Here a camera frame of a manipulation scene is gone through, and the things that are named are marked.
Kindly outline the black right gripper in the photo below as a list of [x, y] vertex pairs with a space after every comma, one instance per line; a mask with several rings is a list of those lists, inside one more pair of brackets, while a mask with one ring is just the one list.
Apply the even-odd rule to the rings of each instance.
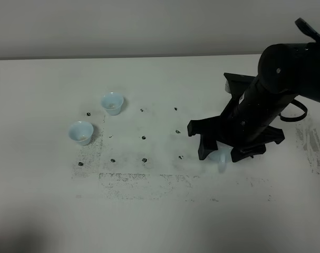
[[[232, 162], [266, 152], [266, 143], [280, 144], [285, 136], [282, 129], [270, 126], [281, 111], [296, 97], [292, 91], [269, 92], [258, 77], [224, 74], [231, 93], [231, 100], [221, 114], [222, 134], [233, 147]], [[187, 125], [188, 136], [200, 135], [199, 160], [218, 150], [219, 116], [191, 120]]]

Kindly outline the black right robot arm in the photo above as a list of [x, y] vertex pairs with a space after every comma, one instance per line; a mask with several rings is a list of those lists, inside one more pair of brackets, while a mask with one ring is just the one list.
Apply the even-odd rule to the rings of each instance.
[[231, 147], [233, 162], [263, 154], [266, 144], [285, 138], [281, 129], [270, 125], [285, 107], [293, 104], [307, 112], [297, 96], [320, 103], [320, 34], [302, 18], [295, 24], [310, 43], [269, 46], [256, 76], [225, 73], [231, 94], [225, 109], [219, 116], [189, 122], [188, 135], [200, 136], [200, 160], [218, 150], [218, 143]]

